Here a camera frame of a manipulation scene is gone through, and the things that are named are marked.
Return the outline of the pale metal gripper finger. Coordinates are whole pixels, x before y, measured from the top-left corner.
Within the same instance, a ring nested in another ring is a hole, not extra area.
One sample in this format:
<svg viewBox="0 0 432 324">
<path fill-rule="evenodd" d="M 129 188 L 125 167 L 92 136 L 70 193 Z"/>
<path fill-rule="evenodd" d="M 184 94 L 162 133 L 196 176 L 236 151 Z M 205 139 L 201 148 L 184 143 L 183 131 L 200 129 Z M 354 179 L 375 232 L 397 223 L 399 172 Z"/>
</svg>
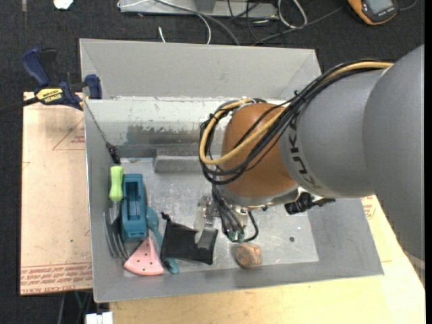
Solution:
<svg viewBox="0 0 432 324">
<path fill-rule="evenodd" d="M 218 206 L 213 202 L 209 201 L 206 203 L 206 228 L 215 227 L 215 219 L 218 217 Z"/>
<path fill-rule="evenodd" d="M 194 229 L 198 232 L 203 231 L 207 216 L 207 196 L 202 196 L 201 199 L 198 201 L 197 207 L 196 207 L 196 216 L 194 220 Z"/>
</svg>

